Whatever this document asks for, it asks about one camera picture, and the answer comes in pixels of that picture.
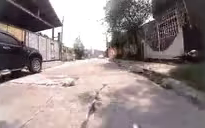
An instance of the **window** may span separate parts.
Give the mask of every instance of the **window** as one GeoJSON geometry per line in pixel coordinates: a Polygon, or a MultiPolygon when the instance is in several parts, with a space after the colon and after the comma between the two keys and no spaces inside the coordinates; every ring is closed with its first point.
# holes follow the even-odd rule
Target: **window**
{"type": "Polygon", "coordinates": [[[14,39],[13,37],[3,34],[0,32],[0,42],[1,43],[8,43],[8,44],[18,44],[17,40],[14,39]]]}

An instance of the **cracked road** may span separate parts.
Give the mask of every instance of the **cracked road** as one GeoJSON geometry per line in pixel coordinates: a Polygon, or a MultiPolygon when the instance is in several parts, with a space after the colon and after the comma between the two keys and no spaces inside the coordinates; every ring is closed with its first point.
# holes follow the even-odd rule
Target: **cracked road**
{"type": "Polygon", "coordinates": [[[205,128],[205,110],[112,62],[92,59],[1,83],[0,128],[205,128]],[[66,77],[77,78],[75,86],[62,87],[66,77]],[[100,104],[87,119],[99,90],[100,104]]]}

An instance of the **car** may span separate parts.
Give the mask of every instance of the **car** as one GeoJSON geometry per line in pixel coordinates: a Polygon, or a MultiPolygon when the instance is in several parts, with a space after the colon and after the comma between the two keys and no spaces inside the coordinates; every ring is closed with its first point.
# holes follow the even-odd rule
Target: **car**
{"type": "Polygon", "coordinates": [[[31,73],[41,72],[42,55],[38,50],[25,46],[25,42],[0,30],[0,71],[17,73],[24,67],[31,73]]]}

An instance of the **road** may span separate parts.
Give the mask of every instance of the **road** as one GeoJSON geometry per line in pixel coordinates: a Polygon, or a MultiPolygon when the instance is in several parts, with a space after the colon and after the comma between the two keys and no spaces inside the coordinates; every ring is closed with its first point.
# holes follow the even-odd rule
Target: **road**
{"type": "Polygon", "coordinates": [[[205,110],[106,59],[92,59],[0,83],[0,128],[205,128],[205,110]],[[63,87],[70,77],[75,86],[63,87]]]}

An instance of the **rock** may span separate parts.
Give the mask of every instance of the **rock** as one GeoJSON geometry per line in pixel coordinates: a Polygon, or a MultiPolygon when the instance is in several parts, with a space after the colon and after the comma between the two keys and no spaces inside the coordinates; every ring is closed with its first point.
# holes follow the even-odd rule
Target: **rock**
{"type": "Polygon", "coordinates": [[[143,69],[139,66],[130,66],[129,71],[134,72],[134,73],[143,73],[144,72],[143,69]]]}
{"type": "Polygon", "coordinates": [[[74,79],[74,78],[65,78],[62,86],[63,87],[75,86],[75,81],[76,81],[76,79],[74,79]]]}
{"type": "Polygon", "coordinates": [[[161,82],[161,87],[165,88],[165,89],[172,89],[172,82],[169,78],[164,78],[161,82]]]}

